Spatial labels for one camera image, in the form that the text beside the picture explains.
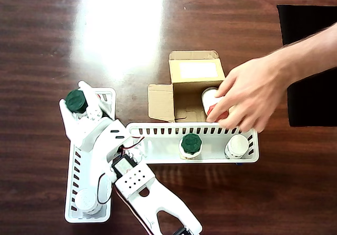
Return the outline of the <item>person's bare hand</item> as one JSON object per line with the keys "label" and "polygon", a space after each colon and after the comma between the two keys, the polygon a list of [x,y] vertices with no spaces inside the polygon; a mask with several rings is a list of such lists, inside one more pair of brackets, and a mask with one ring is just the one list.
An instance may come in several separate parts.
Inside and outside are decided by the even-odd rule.
{"label": "person's bare hand", "polygon": [[285,62],[274,52],[233,68],[219,86],[221,100],[207,116],[223,128],[262,132],[289,85]]}

